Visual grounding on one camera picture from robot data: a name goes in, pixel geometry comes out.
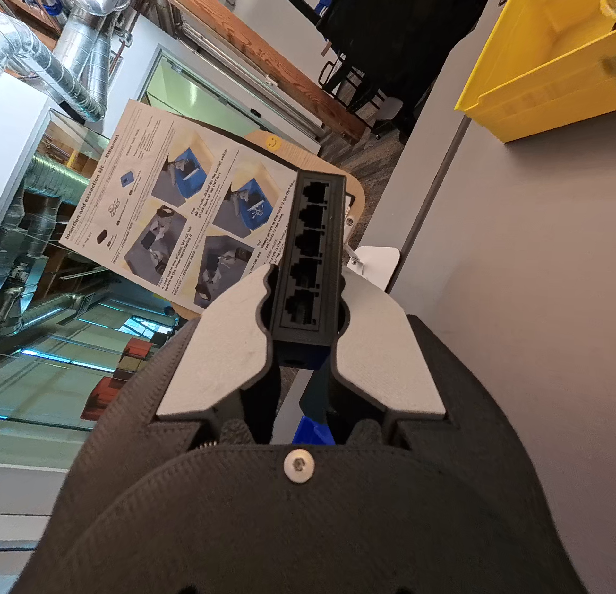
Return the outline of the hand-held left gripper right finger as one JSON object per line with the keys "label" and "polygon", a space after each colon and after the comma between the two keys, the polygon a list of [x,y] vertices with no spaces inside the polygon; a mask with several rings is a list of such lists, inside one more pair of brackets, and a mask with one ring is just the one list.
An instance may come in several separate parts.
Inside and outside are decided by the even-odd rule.
{"label": "hand-held left gripper right finger", "polygon": [[364,277],[342,277],[344,321],[328,389],[334,437],[346,440],[361,420],[375,421],[387,441],[401,423],[444,422],[445,404],[402,307]]}

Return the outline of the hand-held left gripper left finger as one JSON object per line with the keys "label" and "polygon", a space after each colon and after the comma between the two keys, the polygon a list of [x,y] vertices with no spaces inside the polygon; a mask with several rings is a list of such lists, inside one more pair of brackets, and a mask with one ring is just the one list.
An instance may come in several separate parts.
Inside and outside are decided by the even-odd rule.
{"label": "hand-held left gripper left finger", "polygon": [[201,314],[157,410],[162,421],[202,421],[215,435],[243,420],[256,442],[270,442],[281,371],[267,327],[271,281],[263,265]]}

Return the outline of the black network switch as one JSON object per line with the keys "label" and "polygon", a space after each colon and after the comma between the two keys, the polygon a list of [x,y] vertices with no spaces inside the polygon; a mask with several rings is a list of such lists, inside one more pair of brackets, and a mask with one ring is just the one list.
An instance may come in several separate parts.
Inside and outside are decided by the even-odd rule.
{"label": "black network switch", "polygon": [[299,170],[283,255],[262,313],[281,367],[318,370],[343,327],[346,177]]}

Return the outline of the yellow plastic bin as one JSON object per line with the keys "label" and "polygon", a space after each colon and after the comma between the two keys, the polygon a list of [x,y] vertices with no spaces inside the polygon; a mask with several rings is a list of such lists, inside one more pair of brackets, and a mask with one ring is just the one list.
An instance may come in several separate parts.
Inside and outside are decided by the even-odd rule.
{"label": "yellow plastic bin", "polygon": [[511,142],[615,111],[615,0],[506,0],[455,109]]}

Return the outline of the white stand plate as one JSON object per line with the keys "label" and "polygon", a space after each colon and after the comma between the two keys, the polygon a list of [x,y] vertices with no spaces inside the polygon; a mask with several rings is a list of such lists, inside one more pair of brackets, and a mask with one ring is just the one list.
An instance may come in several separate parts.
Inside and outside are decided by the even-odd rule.
{"label": "white stand plate", "polygon": [[355,251],[346,245],[349,256],[348,269],[385,291],[400,260],[397,248],[385,246],[360,246]]}

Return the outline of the blue plastic bin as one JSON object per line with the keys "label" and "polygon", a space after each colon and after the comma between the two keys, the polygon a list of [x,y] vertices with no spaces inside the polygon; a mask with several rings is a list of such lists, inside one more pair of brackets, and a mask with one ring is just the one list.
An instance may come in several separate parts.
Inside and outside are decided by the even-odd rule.
{"label": "blue plastic bin", "polygon": [[334,445],[335,440],[327,423],[331,360],[315,370],[299,400],[302,418],[293,437],[293,444]]}

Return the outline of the instruction poster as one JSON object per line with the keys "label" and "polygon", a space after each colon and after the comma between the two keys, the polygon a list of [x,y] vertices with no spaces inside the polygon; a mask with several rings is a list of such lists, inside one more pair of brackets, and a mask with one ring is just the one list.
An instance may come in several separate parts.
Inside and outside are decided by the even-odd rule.
{"label": "instruction poster", "polygon": [[60,241],[200,313],[280,262],[297,172],[240,136],[131,100]]}

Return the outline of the wooden beam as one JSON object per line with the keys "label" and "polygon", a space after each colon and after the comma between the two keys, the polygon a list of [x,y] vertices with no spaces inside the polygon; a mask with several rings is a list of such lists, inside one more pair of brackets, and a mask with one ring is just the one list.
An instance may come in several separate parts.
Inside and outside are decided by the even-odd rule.
{"label": "wooden beam", "polygon": [[167,0],[214,31],[254,64],[277,87],[349,143],[358,143],[366,125],[270,46],[218,0]]}

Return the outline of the black office chair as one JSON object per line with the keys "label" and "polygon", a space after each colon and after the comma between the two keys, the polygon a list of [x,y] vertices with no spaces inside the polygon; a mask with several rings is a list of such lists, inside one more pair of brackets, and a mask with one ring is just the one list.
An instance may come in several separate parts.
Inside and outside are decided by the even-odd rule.
{"label": "black office chair", "polygon": [[331,0],[318,30],[344,60],[326,92],[351,69],[363,74],[349,104],[362,107],[376,92],[400,100],[394,125],[403,143],[416,111],[453,47],[468,35],[488,0]]}

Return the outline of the silver air duct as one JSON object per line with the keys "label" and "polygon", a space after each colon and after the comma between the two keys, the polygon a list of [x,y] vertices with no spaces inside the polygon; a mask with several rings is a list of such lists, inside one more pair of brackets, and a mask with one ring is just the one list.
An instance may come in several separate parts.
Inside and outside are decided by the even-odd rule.
{"label": "silver air duct", "polygon": [[[26,23],[1,14],[1,72],[8,67],[34,75],[58,105],[99,122],[107,111],[113,34],[131,0],[69,0],[72,7],[50,50]],[[50,17],[62,0],[41,4]]]}

